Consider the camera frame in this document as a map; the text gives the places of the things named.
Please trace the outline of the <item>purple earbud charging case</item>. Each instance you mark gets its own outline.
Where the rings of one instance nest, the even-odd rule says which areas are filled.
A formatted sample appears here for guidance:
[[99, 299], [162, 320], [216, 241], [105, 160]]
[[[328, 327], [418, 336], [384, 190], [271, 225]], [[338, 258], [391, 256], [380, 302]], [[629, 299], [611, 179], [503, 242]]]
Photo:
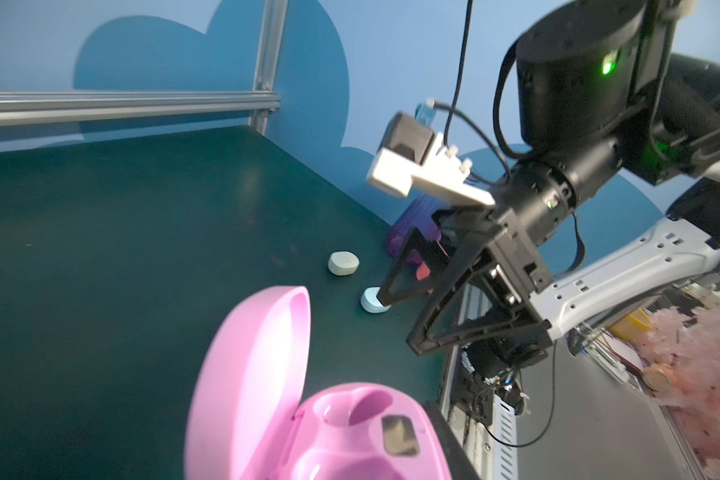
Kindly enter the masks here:
[[188, 479], [447, 479], [424, 408], [372, 383], [303, 394], [311, 335], [302, 286], [238, 304], [203, 361], [184, 448]]

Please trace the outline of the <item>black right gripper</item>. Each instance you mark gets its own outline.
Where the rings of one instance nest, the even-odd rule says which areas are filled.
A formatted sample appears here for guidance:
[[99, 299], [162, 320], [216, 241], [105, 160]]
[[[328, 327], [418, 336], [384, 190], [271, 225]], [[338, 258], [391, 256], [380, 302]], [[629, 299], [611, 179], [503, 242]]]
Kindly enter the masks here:
[[[530, 305], [530, 295], [553, 283], [538, 248], [509, 208], [439, 210], [445, 243], [414, 229], [382, 281], [384, 306], [426, 295], [407, 342], [423, 355], [486, 341], [500, 356], [536, 356], [552, 346], [549, 322]], [[453, 325], [447, 321], [470, 287], [487, 297], [485, 313]]]

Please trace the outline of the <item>light blue earbud charging case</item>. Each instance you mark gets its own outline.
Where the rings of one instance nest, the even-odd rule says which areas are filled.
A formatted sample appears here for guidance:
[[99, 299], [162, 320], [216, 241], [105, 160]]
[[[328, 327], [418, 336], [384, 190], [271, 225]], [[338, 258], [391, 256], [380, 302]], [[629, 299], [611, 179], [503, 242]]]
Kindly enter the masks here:
[[360, 305], [362, 309], [369, 314], [381, 314], [385, 313], [390, 309], [389, 305], [384, 305], [378, 298], [380, 288], [368, 287], [366, 288], [361, 297]]

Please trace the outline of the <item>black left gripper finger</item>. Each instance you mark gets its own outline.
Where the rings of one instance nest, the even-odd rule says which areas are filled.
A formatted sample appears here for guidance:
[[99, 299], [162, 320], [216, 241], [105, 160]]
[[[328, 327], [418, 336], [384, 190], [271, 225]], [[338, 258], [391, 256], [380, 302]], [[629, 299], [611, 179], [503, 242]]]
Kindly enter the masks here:
[[474, 466], [467, 457], [437, 404], [427, 401], [423, 409], [434, 428], [453, 480], [479, 480]]

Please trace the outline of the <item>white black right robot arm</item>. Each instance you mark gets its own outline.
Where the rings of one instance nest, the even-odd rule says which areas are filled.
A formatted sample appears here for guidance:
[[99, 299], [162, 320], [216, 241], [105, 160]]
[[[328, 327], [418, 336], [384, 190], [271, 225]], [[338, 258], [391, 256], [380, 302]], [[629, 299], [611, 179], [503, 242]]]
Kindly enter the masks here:
[[671, 284], [720, 268], [720, 65], [678, 54], [685, 1], [571, 1], [507, 49], [494, 98], [517, 78], [524, 148], [487, 139], [478, 176], [419, 116], [390, 121], [376, 188], [443, 202], [440, 236], [413, 230], [380, 287], [385, 306], [426, 295], [407, 342], [456, 349], [452, 404], [490, 424], [522, 403], [519, 373], [564, 339]]

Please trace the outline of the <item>white earbud charging case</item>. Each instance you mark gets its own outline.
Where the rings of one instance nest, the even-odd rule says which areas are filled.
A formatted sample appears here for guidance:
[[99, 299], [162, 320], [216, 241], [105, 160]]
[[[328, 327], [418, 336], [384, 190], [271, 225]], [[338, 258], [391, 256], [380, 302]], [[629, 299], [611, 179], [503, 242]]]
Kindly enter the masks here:
[[333, 252], [327, 262], [329, 272], [339, 277], [354, 274], [359, 265], [359, 258], [350, 251]]

